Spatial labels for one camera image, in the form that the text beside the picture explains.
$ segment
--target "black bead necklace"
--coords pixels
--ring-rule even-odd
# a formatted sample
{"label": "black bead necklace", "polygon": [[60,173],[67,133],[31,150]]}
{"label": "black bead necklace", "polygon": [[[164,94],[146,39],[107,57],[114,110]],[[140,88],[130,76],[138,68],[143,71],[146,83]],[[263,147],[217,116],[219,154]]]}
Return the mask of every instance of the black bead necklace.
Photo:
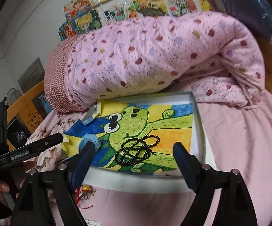
{"label": "black bead necklace", "polygon": [[[148,145],[144,140],[149,138],[155,138],[157,139],[157,141],[151,145]],[[135,143],[133,143],[130,147],[125,147],[127,143],[133,142],[133,141],[135,141]],[[154,152],[151,150],[151,148],[155,147],[159,142],[160,142],[160,138],[156,135],[145,136],[141,139],[139,138],[128,139],[124,141],[123,144],[120,146],[120,148],[117,150],[115,154],[115,162],[122,167],[135,166],[138,163],[143,162],[147,160],[148,158],[150,158],[151,154],[155,155]],[[145,150],[145,153],[143,154],[142,157],[140,157],[139,156],[140,152],[143,150]],[[130,154],[130,151],[137,151],[137,153],[136,155],[132,155]],[[118,159],[120,152],[123,152],[123,155],[121,155],[121,157]],[[129,161],[124,161],[127,155],[131,159]]]}

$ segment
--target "clear plastic wrap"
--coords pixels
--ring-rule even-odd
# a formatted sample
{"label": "clear plastic wrap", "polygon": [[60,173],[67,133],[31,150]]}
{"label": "clear plastic wrap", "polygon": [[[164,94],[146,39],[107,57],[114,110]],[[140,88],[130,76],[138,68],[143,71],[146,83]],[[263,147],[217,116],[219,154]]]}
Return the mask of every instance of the clear plastic wrap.
{"label": "clear plastic wrap", "polygon": [[208,0],[215,11],[241,21],[257,37],[272,45],[272,7],[267,0]]}

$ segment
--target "rolled comforter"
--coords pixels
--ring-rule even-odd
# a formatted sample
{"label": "rolled comforter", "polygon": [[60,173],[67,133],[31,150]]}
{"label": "rolled comforter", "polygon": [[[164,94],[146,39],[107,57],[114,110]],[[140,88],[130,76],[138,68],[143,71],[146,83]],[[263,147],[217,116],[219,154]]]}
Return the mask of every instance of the rolled comforter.
{"label": "rolled comforter", "polygon": [[217,12],[126,20],[61,42],[45,94],[61,113],[97,99],[193,91],[197,102],[255,108],[265,88],[262,53],[237,19]]}

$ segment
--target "metal screw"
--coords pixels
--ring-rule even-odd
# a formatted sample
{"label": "metal screw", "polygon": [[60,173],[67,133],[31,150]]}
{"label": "metal screw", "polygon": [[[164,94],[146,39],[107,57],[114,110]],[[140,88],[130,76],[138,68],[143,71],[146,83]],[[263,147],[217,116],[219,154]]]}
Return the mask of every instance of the metal screw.
{"label": "metal screw", "polygon": [[235,174],[235,175],[238,175],[240,174],[240,171],[236,168],[232,169],[232,173]]}
{"label": "metal screw", "polygon": [[65,169],[67,168],[67,165],[66,165],[66,164],[61,164],[61,165],[58,166],[58,168],[59,168],[61,171],[63,171],[63,170],[65,170]]}
{"label": "metal screw", "polygon": [[211,167],[210,167],[210,165],[208,165],[208,164],[203,164],[203,165],[202,165],[202,168],[203,168],[204,170],[209,170]]}
{"label": "metal screw", "polygon": [[32,168],[30,171],[29,171],[29,174],[30,175],[33,175],[37,172],[37,170],[35,168]]}

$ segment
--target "dinosaur eye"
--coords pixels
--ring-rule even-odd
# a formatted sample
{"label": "dinosaur eye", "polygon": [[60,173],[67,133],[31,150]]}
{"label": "dinosaur eye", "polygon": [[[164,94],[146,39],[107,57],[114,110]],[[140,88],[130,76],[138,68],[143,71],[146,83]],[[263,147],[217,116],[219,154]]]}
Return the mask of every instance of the dinosaur eye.
{"label": "dinosaur eye", "polygon": [[119,121],[121,119],[122,115],[120,113],[114,113],[109,116],[110,121]]}
{"label": "dinosaur eye", "polygon": [[106,133],[113,133],[119,129],[119,124],[117,122],[111,122],[106,124],[103,129]]}

